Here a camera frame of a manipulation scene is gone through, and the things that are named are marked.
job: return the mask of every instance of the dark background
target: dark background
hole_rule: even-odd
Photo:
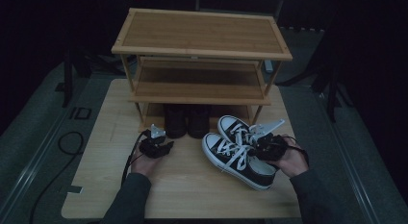
[[[278,3],[201,0],[200,7],[273,13]],[[129,7],[195,10],[195,0],[0,0],[0,4],[0,133],[68,49],[84,47],[111,55]],[[408,0],[285,0],[278,19],[281,27],[325,31],[315,58],[340,68],[340,82],[405,201],[407,16]]]

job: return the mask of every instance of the wooden shoe rack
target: wooden shoe rack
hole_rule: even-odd
[[[255,123],[272,103],[281,62],[292,59],[271,16],[146,9],[129,10],[112,52],[122,58],[140,130],[164,127],[163,103],[212,105],[213,129],[224,114]],[[138,57],[135,74],[128,55]],[[276,63],[267,84],[264,60]]]

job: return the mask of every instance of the gray carpet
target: gray carpet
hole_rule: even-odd
[[[293,62],[283,64],[278,81],[287,80],[302,71],[313,53],[321,35],[313,32],[294,33],[283,31],[293,53]],[[75,78],[75,93],[70,106],[61,108],[63,95],[55,92],[63,80],[59,66],[44,79],[26,108],[0,139],[0,199],[1,205],[12,202],[14,209],[7,214],[6,223],[29,223],[30,211],[41,191],[70,161],[71,156],[62,153],[58,138],[71,131],[89,138],[94,121],[103,102],[110,81],[115,76],[93,74],[90,79]],[[309,155],[311,166],[323,183],[346,203],[347,223],[408,223],[408,210],[400,198],[370,134],[357,111],[342,101],[336,108],[337,123],[329,121],[324,110],[324,95],[316,95],[309,88],[313,76],[292,87],[280,87],[293,130],[300,145]],[[89,119],[69,118],[73,108],[91,109]],[[70,135],[62,140],[64,149],[74,152],[80,144],[78,136]],[[32,173],[31,186],[15,201],[6,201],[21,172],[30,163],[38,149],[45,149],[44,161],[38,172]],[[88,223],[93,220],[67,220],[61,217],[61,207],[80,161],[77,157],[70,167],[47,189],[38,202],[34,223]],[[168,220],[161,223],[198,223],[191,220]],[[260,223],[264,220],[200,220],[199,223]],[[299,218],[266,220],[274,224],[301,223]]]

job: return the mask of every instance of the black sneaker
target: black sneaker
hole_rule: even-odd
[[[249,145],[232,143],[218,134],[209,133],[203,137],[202,148],[212,164],[243,180],[253,188],[270,188],[276,169],[260,161],[255,156],[248,156],[252,148]]]
[[[163,104],[165,110],[165,130],[166,136],[179,138],[187,133],[185,117],[186,105]]]
[[[244,121],[231,115],[222,116],[217,124],[219,133],[231,142],[255,147],[258,139],[272,139],[272,131],[281,126],[285,120],[280,119],[267,124],[249,126]]]
[[[187,127],[190,137],[201,139],[210,132],[210,112],[209,105],[190,105]]]

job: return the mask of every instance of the black boot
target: black boot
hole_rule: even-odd
[[[165,130],[170,138],[179,138],[186,134],[187,125],[185,110],[186,105],[163,104],[165,110]]]
[[[203,138],[210,132],[209,105],[191,105],[189,111],[189,124],[187,132],[190,137]]]

